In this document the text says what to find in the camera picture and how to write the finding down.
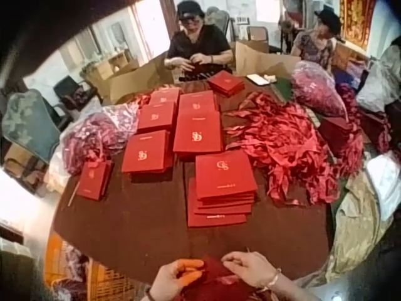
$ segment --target woman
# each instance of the woman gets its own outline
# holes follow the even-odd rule
[[[180,68],[185,80],[207,78],[229,70],[232,50],[223,32],[215,25],[204,24],[205,13],[195,1],[182,1],[177,17],[183,30],[176,33],[167,52],[167,68]]]
[[[341,22],[339,17],[328,9],[324,9],[316,15],[318,17],[316,28],[300,32],[296,36],[291,55],[317,63],[331,73],[331,60],[334,55],[331,39],[340,34]]]
[[[261,290],[278,300],[319,301],[314,295],[298,287],[285,277],[280,269],[275,269],[270,262],[258,252],[231,252],[222,258],[223,265],[233,274],[255,290]],[[150,290],[142,301],[172,301],[181,290],[202,276],[202,260],[180,259],[160,268]]]

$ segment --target human hand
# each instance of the human hand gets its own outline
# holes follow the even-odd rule
[[[212,57],[210,55],[203,55],[202,53],[196,53],[195,55],[192,55],[190,60],[194,64],[200,65],[212,63]]]
[[[181,71],[191,72],[195,69],[195,66],[192,65],[192,62],[186,58],[174,58],[173,65],[177,68],[180,68]]]
[[[258,252],[231,252],[221,258],[223,265],[255,288],[267,287],[276,269]]]
[[[149,291],[150,295],[155,301],[171,301],[184,287],[202,276],[202,271],[198,269],[203,266],[203,260],[198,259],[180,259],[162,266]]]

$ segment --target black hat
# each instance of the black hat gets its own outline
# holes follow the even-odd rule
[[[318,13],[315,11],[315,15],[320,21],[328,27],[331,34],[338,36],[341,33],[341,21],[340,18],[331,10],[324,9]]]
[[[184,0],[177,5],[177,17],[179,20],[193,19],[196,16],[205,17],[205,13],[198,2]]]

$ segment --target window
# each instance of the window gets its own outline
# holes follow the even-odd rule
[[[280,0],[256,0],[256,19],[267,23],[278,23]]]

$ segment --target plastic bag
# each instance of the plastic bag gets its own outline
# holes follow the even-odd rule
[[[122,151],[137,131],[137,110],[133,103],[107,106],[77,122],[61,140],[66,170],[78,174],[86,161],[105,161]]]
[[[297,63],[291,83],[296,102],[323,115],[346,118],[346,109],[336,92],[334,79],[319,64]]]
[[[384,106],[401,96],[401,54],[396,45],[388,47],[376,62],[357,96],[359,105],[372,112],[384,112]]]

